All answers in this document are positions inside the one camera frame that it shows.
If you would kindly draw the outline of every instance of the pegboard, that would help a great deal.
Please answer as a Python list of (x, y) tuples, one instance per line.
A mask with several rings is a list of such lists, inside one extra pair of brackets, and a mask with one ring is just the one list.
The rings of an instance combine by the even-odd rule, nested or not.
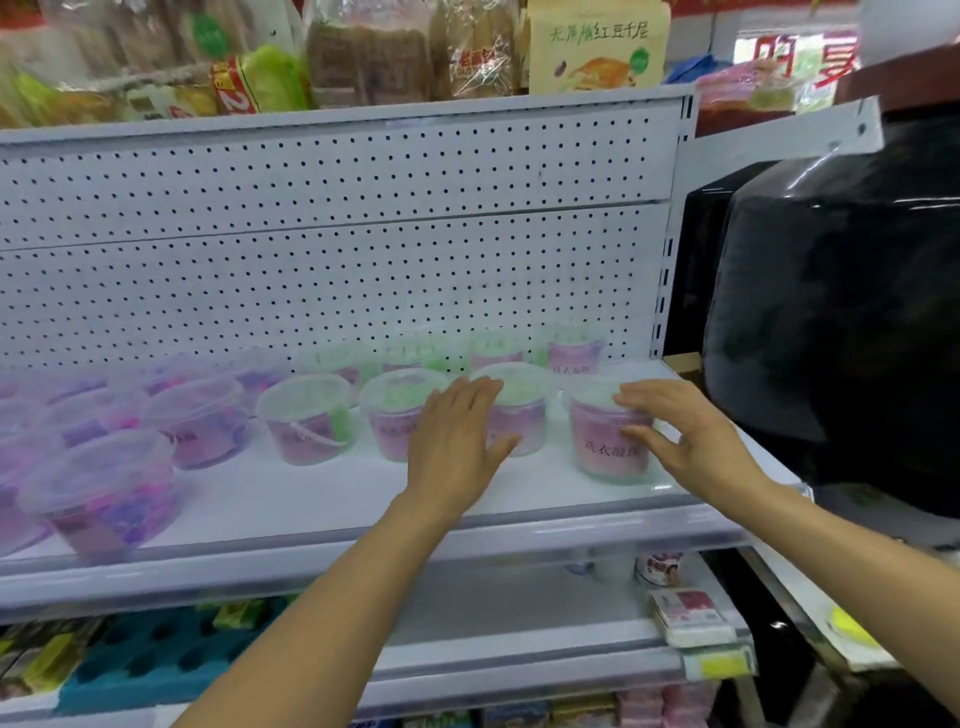
[(0, 365), (588, 320), (646, 357), (669, 205), (0, 254)]
[(0, 141), (0, 251), (665, 200), (689, 103), (673, 93), (533, 100), (509, 112), (504, 100), (470, 104), (486, 109), (471, 113), (454, 103), (380, 119), (382, 108), (358, 109), (350, 122), (306, 112), (315, 123), (216, 134)]

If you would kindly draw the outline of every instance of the green sticker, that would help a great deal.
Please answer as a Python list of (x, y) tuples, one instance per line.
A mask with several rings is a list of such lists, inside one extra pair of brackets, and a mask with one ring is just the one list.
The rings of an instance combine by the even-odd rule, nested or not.
[(348, 443), (353, 439), (353, 424), (346, 407), (330, 410), (330, 425), (333, 427), (333, 439), (337, 442)]
[(193, 39), (212, 61), (221, 61), (230, 54), (230, 42), (223, 27), (212, 15), (193, 16)]
[(637, 48), (634, 54), (630, 56), (630, 70), (638, 76), (642, 76), (650, 65), (650, 54), (646, 48)]

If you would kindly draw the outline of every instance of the shelf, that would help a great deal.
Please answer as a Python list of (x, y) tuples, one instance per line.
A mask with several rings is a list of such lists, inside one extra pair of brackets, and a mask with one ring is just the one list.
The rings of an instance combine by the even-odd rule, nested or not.
[[(609, 563), (629, 574), (630, 559)], [(681, 577), (710, 594), (740, 641), (751, 641), (743, 618), (699, 555), (687, 556)], [(400, 613), (358, 716), (682, 682), (680, 653), (666, 645), (649, 618), (646, 594), (636, 583), (602, 582), (559, 565), (427, 573)], [(16, 700), (2, 706), (0, 719), (22, 715)], [(155, 717), (169, 726), (181, 710), (161, 706)], [(74, 718), (70, 728), (92, 725), (84, 721), (95, 717), (103, 716)]]
[[(624, 380), (673, 376), (658, 361), (610, 369)], [(440, 544), (434, 562), (522, 555), (570, 562), (605, 549), (706, 550), (746, 533), (689, 496), (659, 464), (647, 481), (617, 486), (578, 471), (557, 404), (547, 446), (509, 460)], [(0, 560), (0, 618), (96, 614), (211, 598), (296, 591), (326, 570), (380, 517), (406, 468), (380, 458), (362, 429), (345, 455), (309, 468), (280, 462), (265, 431), (242, 455), (186, 474), (180, 517), (130, 562), (85, 566), (58, 537)], [(748, 442), (782, 483), (796, 477)]]

